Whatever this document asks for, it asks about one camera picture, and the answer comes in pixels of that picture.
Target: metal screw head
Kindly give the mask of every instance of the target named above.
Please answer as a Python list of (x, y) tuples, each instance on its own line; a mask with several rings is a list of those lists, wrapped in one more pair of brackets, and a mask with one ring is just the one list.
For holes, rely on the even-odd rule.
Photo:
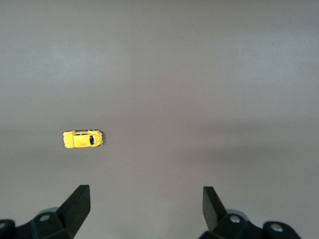
[(236, 216), (236, 215), (232, 215), (232, 216), (230, 217), (230, 220), (231, 220), (233, 223), (240, 223), (240, 219), (239, 219), (239, 217)]
[(50, 218), (50, 215), (46, 214), (46, 215), (43, 215), (42, 217), (40, 217), (40, 222), (44, 222), (46, 220), (48, 220)]
[(281, 232), (284, 231), (284, 229), (281, 227), (281, 225), (279, 225), (279, 224), (277, 224), (277, 223), (272, 223), (272, 224), (270, 225), (270, 227), (271, 227), (272, 230), (274, 230), (274, 231), (276, 231), (276, 232), (279, 232), (279, 233), (281, 233)]

